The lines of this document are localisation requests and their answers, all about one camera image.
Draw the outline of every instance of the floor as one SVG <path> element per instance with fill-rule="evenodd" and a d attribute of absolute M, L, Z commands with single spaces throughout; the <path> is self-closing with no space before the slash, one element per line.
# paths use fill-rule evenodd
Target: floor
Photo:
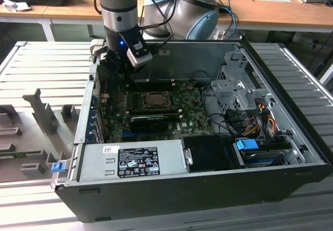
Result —
<path fill-rule="evenodd" d="M 105 38 L 104 27 L 102 25 L 93 26 L 96 38 Z M 91 41 L 86 25 L 58 24 L 54 27 L 57 41 Z M 246 39 L 252 42 L 264 43 L 267 38 L 267 31 L 246 31 Z M 283 42 L 290 36 L 286 32 L 277 32 L 275 41 Z M 308 67 L 314 55 L 318 52 L 322 44 L 329 37 L 328 33 L 296 33 L 293 41 L 287 45 L 289 50 Z M 16 41 L 46 41 L 43 29 L 39 24 L 25 23 L 0 23 L 0 63 L 10 52 Z M 310 71 L 314 72 L 318 64 L 326 57 L 333 48 L 333 37 L 328 41 L 320 54 L 313 61 Z"/>

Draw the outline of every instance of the desk leg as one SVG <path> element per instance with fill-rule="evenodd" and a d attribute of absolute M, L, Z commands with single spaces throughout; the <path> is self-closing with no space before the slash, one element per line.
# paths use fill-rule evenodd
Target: desk leg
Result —
<path fill-rule="evenodd" d="M 47 41 L 55 41 L 51 20 L 50 19 L 40 19 L 39 23 L 43 27 Z"/>
<path fill-rule="evenodd" d="M 328 70 L 324 73 L 322 78 L 319 80 L 319 82 L 323 85 L 326 86 L 326 84 L 333 78 L 333 64 L 328 68 Z"/>
<path fill-rule="evenodd" d="M 89 37 L 94 37 L 94 29 L 93 26 L 91 24 L 88 25 L 88 33 L 89 33 Z"/>

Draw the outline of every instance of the blue latch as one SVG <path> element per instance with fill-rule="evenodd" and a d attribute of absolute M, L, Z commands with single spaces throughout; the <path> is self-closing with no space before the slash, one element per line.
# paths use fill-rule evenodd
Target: blue latch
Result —
<path fill-rule="evenodd" d="M 52 164 L 51 171 L 55 172 L 65 172 L 66 171 L 66 162 L 54 162 Z"/>
<path fill-rule="evenodd" d="M 241 139 L 236 143 L 239 150 L 259 149 L 254 139 Z"/>

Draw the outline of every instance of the circuit board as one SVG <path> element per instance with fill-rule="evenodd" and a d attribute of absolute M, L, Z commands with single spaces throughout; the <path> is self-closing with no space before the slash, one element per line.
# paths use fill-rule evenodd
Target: circuit board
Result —
<path fill-rule="evenodd" d="M 180 139 L 213 134 L 209 118 L 201 107 L 200 88 L 195 83 L 175 83 L 170 91 L 131 91 L 118 86 L 109 98 L 107 119 L 109 143 Z M 142 117 L 168 117 L 165 131 L 133 133 L 131 121 Z"/>

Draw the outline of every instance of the blue cable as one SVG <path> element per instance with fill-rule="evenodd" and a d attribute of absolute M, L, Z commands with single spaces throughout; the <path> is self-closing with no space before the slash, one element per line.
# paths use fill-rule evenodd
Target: blue cable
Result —
<path fill-rule="evenodd" d="M 232 36 L 234 35 L 234 33 L 236 31 L 236 18 L 235 18 L 235 15 L 228 8 L 226 8 L 224 6 L 221 6 L 221 8 L 223 8 L 224 10 L 226 10 L 232 16 L 233 21 L 234 21 L 234 29 L 233 29 L 232 34 L 230 35 L 230 38 L 229 38 L 231 40 Z"/>

